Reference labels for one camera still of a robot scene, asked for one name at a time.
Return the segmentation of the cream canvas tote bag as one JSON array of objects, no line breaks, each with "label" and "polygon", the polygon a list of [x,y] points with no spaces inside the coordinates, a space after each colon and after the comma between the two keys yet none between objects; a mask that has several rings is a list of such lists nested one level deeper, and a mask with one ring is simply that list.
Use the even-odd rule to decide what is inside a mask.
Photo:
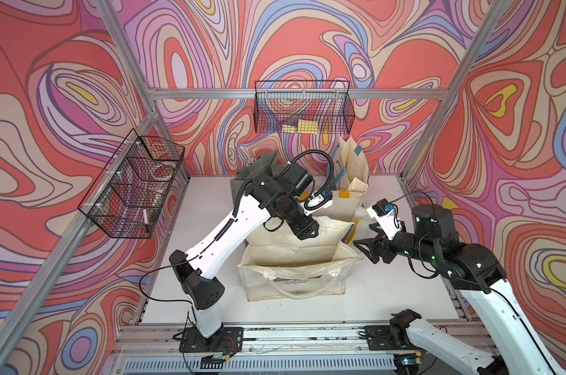
[{"label": "cream canvas tote bag", "polygon": [[288,225],[275,232],[259,227],[246,239],[238,265],[250,302],[345,294],[345,282],[364,258],[345,243],[354,224],[317,217],[318,236],[298,239]]}]

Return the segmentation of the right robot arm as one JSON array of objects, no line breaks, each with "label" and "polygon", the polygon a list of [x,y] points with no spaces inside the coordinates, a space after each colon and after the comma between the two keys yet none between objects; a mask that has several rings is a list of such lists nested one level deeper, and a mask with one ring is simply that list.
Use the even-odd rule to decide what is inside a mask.
[{"label": "right robot arm", "polygon": [[446,279],[476,310],[498,354],[479,350],[440,331],[412,309],[393,314],[377,333],[364,329],[371,345],[420,348],[462,374],[565,374],[520,307],[506,271],[484,245],[459,240],[453,213],[437,204],[411,210],[414,232],[398,218],[397,206],[382,199],[367,208],[373,238],[353,241],[372,263],[390,264],[404,256],[420,262],[427,278]]}]

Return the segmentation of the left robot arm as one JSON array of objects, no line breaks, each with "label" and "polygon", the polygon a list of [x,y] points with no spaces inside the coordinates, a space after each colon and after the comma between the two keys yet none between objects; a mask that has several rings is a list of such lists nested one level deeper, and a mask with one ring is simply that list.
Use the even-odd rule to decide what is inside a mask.
[{"label": "left robot arm", "polygon": [[[314,177],[299,161],[316,154],[328,162],[325,183],[302,198]],[[187,252],[174,251],[169,262],[182,290],[189,296],[195,317],[195,329],[200,337],[210,339],[223,327],[217,302],[225,287],[217,272],[229,256],[258,227],[272,218],[289,226],[300,241],[315,238],[319,225],[313,213],[332,203],[330,184],[335,162],[321,150],[304,151],[274,173],[271,155],[261,156],[254,164],[242,168],[236,181],[240,187],[233,198],[233,209],[205,239]]]}]

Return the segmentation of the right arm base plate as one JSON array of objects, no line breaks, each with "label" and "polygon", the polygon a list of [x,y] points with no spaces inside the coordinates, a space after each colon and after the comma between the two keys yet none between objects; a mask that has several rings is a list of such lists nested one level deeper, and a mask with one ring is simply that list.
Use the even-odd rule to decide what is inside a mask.
[{"label": "right arm base plate", "polygon": [[416,350],[408,339],[406,330],[395,325],[365,326],[358,331],[360,338],[367,342],[370,351]]}]

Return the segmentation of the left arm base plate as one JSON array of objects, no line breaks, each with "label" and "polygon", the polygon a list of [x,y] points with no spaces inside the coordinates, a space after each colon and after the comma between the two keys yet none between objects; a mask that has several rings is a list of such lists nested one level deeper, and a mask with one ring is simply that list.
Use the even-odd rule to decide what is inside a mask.
[{"label": "left arm base plate", "polygon": [[222,327],[210,337],[203,337],[195,327],[184,329],[179,344],[180,353],[223,353],[225,355],[242,351],[244,329]]}]

